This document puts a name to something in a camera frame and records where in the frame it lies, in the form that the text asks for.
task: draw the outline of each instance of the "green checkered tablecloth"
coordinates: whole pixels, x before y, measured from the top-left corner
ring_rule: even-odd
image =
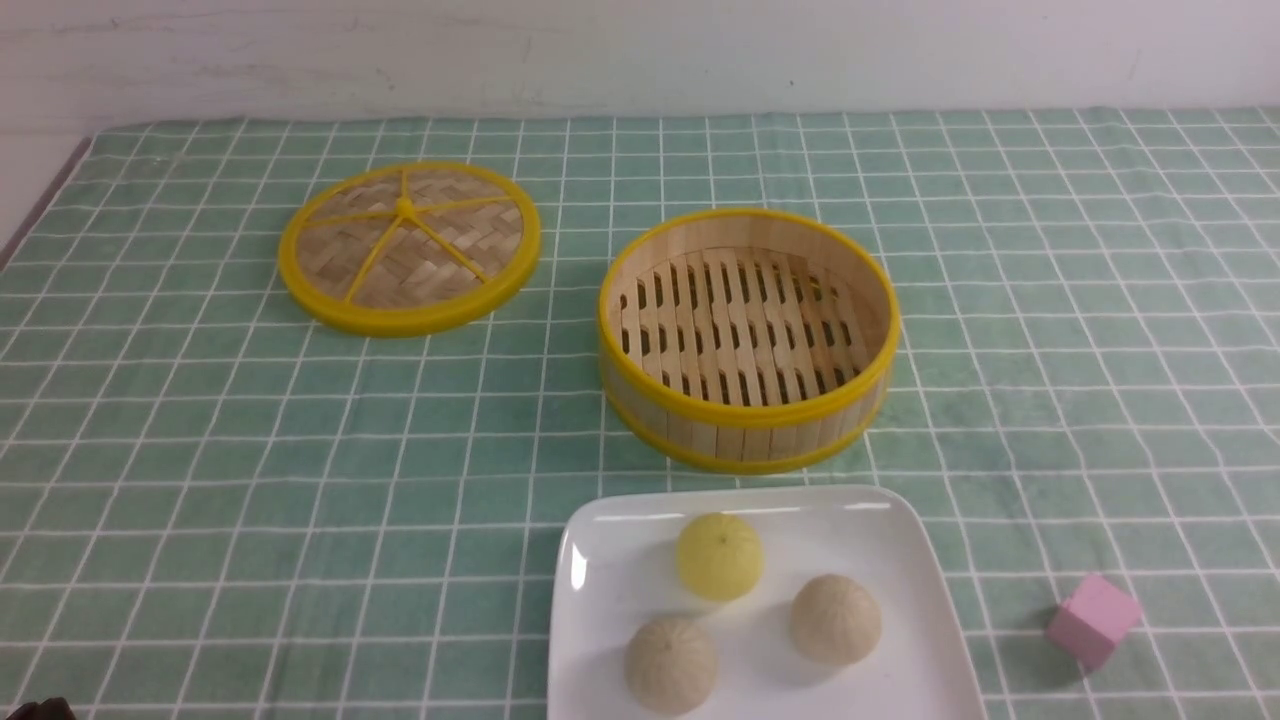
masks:
[[[0,707],[534,720],[561,528],[608,495],[874,483],[933,539],[993,719],[1280,717],[1280,111],[160,123],[97,136],[0,274]],[[370,167],[538,201],[538,273],[416,340],[311,322],[274,254]],[[888,269],[855,447],[695,473],[605,409],[593,310],[664,218],[768,205]],[[1041,638],[1146,609],[1083,680]]]

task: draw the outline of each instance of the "yellow plastic spoke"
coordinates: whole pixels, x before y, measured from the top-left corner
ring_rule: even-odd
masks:
[[[360,286],[365,284],[365,275],[367,275],[369,270],[374,268],[374,263],[378,261],[378,256],[383,252],[383,246],[392,240],[392,233],[396,232],[399,223],[401,219],[396,218],[392,220],[392,224],[387,225],[383,234],[378,236],[378,242],[374,243],[374,249],[369,251],[364,264],[360,265],[360,272],[356,273],[356,277],[351,281],[351,288],[347,291],[347,296],[342,299],[343,305],[351,305],[351,299],[356,296],[356,291],[360,290]]]
[[[445,210],[453,210],[457,208],[468,208],[471,205],[488,205],[489,202],[502,202],[511,201],[506,195],[498,195],[494,197],[468,197],[466,200],[454,200],[453,202],[438,202],[435,205],[422,205],[421,208],[413,208],[419,213],[444,213]]]
[[[302,224],[302,228],[314,228],[316,225],[337,225],[342,223],[349,223],[352,220],[376,220],[379,218],[394,218],[396,210],[374,210],[371,213],[352,213],[351,215],[334,215],[332,218],[320,218],[319,220],[307,220]]]
[[[444,240],[444,237],[440,233],[438,233],[438,232],[433,231],[431,228],[426,227],[426,223],[424,223],[422,220],[420,220],[416,215],[410,217],[408,220],[411,223],[413,223],[415,225],[417,225],[417,228],[420,231],[425,232],[428,237],[430,237],[435,242],[440,243],[440,247],[443,247],[445,252],[448,252],[449,255],[452,255],[453,259],[457,260],[460,265],[462,265],[463,268],[471,270],[471,273],[475,277],[480,278],[480,282],[483,282],[483,283],[489,282],[489,277],[484,274],[484,270],[481,270],[475,263],[472,263],[470,258],[467,258],[466,255],[463,255],[462,252],[460,252],[457,247],[453,247],[453,243],[449,242],[449,241],[447,241],[447,240]]]

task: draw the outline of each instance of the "bamboo steamer lid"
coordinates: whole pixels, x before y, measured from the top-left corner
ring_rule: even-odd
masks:
[[[512,181],[458,163],[381,168],[307,202],[280,241],[284,284],[358,334],[439,332],[492,313],[538,265],[540,224]]]

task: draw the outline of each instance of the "square plate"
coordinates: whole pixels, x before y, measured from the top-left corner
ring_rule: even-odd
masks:
[[[676,538],[704,512],[744,515],[764,543],[764,575],[727,605],[676,577]],[[879,601],[883,635],[861,662],[832,671],[787,634],[795,593],[813,577],[854,578]],[[978,679],[919,516],[865,486],[677,492],[582,506],[561,541],[552,601],[548,720],[653,719],[622,676],[644,623],[696,616],[719,651],[719,678],[694,719],[986,717]]]

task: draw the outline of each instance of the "dark object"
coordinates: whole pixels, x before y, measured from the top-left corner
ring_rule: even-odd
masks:
[[[45,702],[28,702],[13,711],[9,720],[76,720],[72,706],[60,697],[51,697]]]

